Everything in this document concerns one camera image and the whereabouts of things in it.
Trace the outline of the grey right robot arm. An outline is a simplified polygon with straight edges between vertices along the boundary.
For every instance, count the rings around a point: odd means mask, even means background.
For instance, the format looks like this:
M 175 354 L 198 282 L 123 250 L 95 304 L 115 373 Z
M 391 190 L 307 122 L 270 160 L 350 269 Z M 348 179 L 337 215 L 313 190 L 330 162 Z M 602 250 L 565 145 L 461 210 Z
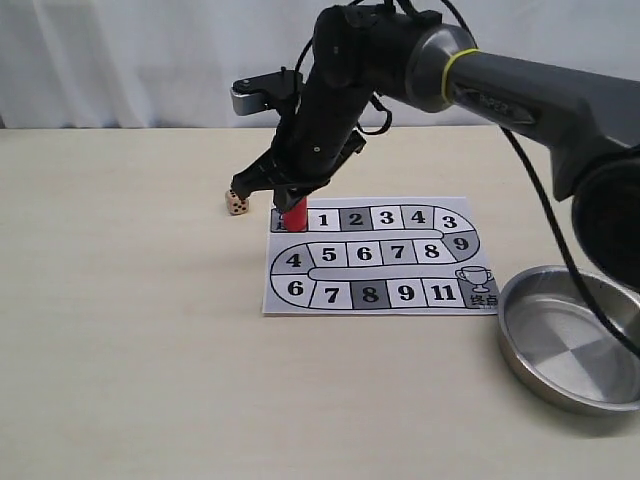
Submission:
M 239 197 L 272 191 L 285 212 L 327 185 L 364 147 L 359 119 L 379 96 L 428 113 L 455 105 L 545 146 L 583 252 L 638 288 L 637 82 L 482 52 L 465 28 L 404 1 L 326 8 L 310 44 L 307 77 L 283 70 L 235 84 L 280 115 L 270 147 L 232 178 Z

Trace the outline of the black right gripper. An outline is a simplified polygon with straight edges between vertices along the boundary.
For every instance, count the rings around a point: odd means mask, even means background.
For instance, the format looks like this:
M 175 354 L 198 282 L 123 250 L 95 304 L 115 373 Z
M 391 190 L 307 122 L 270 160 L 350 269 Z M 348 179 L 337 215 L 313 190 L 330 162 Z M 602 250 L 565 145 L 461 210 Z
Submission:
M 373 94 L 407 102 L 407 68 L 440 14 L 416 18 L 384 5 L 333 6 L 316 20 L 314 63 L 293 120 L 277 130 L 270 168 L 252 164 L 232 178 L 240 198 L 273 190 L 278 211 L 291 211 L 332 175 L 337 156 Z

